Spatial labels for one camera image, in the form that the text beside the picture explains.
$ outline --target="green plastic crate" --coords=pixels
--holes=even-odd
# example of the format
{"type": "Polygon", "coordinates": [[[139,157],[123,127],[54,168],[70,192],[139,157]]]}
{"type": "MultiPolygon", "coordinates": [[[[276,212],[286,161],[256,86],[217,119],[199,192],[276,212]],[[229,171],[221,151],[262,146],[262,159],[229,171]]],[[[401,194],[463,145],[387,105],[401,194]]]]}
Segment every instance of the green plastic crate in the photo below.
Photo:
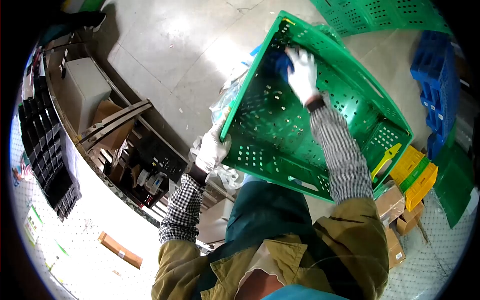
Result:
{"type": "Polygon", "coordinates": [[[272,55],[284,51],[286,45],[300,45],[315,55],[317,88],[330,93],[332,109],[347,120],[370,171],[389,147],[402,144],[387,171],[374,184],[376,188],[410,144],[410,127],[390,96],[347,50],[284,11],[268,32],[232,105],[220,135],[221,140],[227,133],[232,136],[232,147],[223,163],[331,201],[323,150],[310,132],[309,114],[288,83],[272,71],[272,55]],[[293,179],[313,187],[300,186],[293,179]]]}
{"type": "Polygon", "coordinates": [[[422,172],[425,170],[429,163],[430,160],[426,156],[422,158],[419,164],[410,173],[410,175],[408,175],[407,178],[402,181],[402,183],[400,184],[400,190],[402,192],[406,192],[422,174],[422,172]]]}
{"type": "Polygon", "coordinates": [[[341,36],[398,28],[451,33],[429,0],[310,1],[341,36]]]}

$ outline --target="white box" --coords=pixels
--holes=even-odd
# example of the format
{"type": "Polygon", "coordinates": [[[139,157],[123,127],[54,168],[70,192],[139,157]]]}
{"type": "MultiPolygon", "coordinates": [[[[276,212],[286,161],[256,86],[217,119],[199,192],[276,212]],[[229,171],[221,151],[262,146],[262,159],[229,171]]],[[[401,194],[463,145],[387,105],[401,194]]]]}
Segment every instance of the white box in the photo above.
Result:
{"type": "Polygon", "coordinates": [[[68,61],[64,65],[58,102],[77,134],[92,126],[96,108],[108,99],[112,89],[90,57],[68,61]]]}

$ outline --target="hand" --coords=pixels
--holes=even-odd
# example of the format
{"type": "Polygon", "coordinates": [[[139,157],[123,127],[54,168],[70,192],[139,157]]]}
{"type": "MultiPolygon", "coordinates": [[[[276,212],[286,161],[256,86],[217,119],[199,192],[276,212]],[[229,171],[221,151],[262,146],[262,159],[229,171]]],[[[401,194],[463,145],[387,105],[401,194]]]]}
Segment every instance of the hand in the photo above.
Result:
{"type": "Polygon", "coordinates": [[[300,49],[297,53],[293,48],[285,48],[285,53],[295,69],[293,72],[290,67],[287,68],[288,84],[305,107],[312,96],[319,94],[315,87],[317,82],[315,57],[304,49],[300,49]]]}
{"type": "Polygon", "coordinates": [[[228,112],[224,111],[218,122],[207,133],[205,133],[202,139],[202,145],[200,146],[200,151],[195,159],[197,167],[207,174],[213,171],[213,169],[222,162],[232,146],[230,134],[227,134],[223,143],[220,142],[220,133],[227,120],[227,115],[228,112]]]}

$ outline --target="jacket collar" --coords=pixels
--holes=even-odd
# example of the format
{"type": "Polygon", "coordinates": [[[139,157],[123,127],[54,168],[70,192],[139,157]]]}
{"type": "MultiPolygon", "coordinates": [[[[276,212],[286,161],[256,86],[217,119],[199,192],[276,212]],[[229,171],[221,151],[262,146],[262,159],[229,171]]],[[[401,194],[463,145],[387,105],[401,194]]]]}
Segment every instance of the jacket collar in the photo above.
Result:
{"type": "MultiPolygon", "coordinates": [[[[279,240],[264,240],[264,243],[277,262],[286,283],[291,284],[307,245],[302,244],[295,235],[287,235],[279,240]]],[[[250,247],[211,263],[210,266],[218,281],[213,288],[202,292],[202,299],[232,299],[256,251],[257,247],[250,247]]]]}

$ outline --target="wristwatch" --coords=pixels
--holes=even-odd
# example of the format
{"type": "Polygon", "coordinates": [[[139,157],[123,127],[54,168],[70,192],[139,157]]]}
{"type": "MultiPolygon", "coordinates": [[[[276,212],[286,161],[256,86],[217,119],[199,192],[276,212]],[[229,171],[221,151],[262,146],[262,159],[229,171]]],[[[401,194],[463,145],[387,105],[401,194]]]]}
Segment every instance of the wristwatch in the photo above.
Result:
{"type": "Polygon", "coordinates": [[[325,106],[324,98],[322,95],[315,95],[313,96],[315,99],[307,104],[306,108],[309,113],[314,112],[317,109],[320,109],[325,106]]]}

